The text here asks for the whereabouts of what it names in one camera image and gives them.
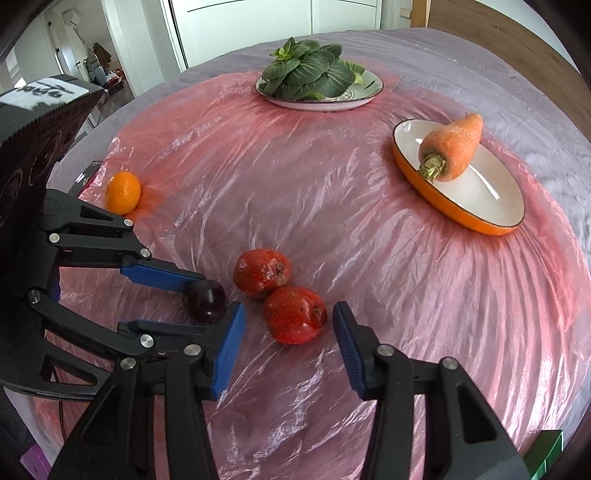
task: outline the plum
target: plum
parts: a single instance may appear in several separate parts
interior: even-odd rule
[[[183,288],[183,307],[196,322],[215,323],[226,311],[226,292],[215,280],[195,280]]]

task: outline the plate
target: plate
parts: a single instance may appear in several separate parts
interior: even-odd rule
[[[337,98],[327,98],[325,100],[279,100],[277,98],[265,95],[261,90],[263,79],[256,81],[256,91],[271,103],[290,108],[292,110],[303,110],[306,112],[340,112],[342,110],[351,110],[353,108],[365,105],[382,91],[384,83],[375,73],[365,70],[362,75],[363,83],[352,85],[347,91]]]
[[[418,173],[418,148],[441,124],[407,120],[394,129],[394,158],[407,180],[433,207],[470,230],[488,235],[513,231],[525,215],[519,185],[501,161],[482,145],[462,175],[452,181],[424,180]]]

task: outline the purple object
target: purple object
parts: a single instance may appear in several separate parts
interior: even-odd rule
[[[35,480],[47,480],[51,465],[38,444],[33,445],[21,457],[21,464]]]

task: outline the white door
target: white door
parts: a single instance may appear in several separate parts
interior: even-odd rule
[[[172,0],[189,67],[258,43],[312,33],[310,0]]]
[[[47,20],[53,44],[59,49],[57,58],[62,70],[64,73],[88,82],[88,72],[84,65],[87,52],[82,41],[72,27],[65,25],[63,17],[55,10],[47,13]]]
[[[317,0],[314,33],[379,28],[381,0]]]

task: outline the pink plastic sheet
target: pink plastic sheet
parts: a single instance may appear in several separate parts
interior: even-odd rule
[[[522,225],[488,237],[436,212],[394,164],[392,130],[405,119],[447,122],[466,111],[368,66],[384,78],[384,92],[349,112],[272,106],[254,91],[256,73],[171,95],[120,132],[83,194],[103,206],[108,179],[133,171],[144,191],[130,216],[139,239],[154,256],[217,279],[245,302],[231,387],[206,404],[223,480],[355,479],[374,409],[350,389],[330,324],[302,346],[270,338],[261,305],[232,284],[235,260],[251,248],[285,253],[294,283],[318,291],[330,309],[347,300],[361,323],[406,355],[456,357],[521,450],[540,429],[561,424],[587,371],[591,281],[562,209],[485,133],[483,144],[522,188]],[[189,321],[177,294],[136,286],[116,271],[62,269],[61,289],[63,304],[111,329],[137,318]],[[61,442],[55,402],[36,406]],[[65,404],[66,432],[83,409]],[[420,402],[415,421],[418,479]],[[156,422],[158,477],[165,479],[161,409]]]

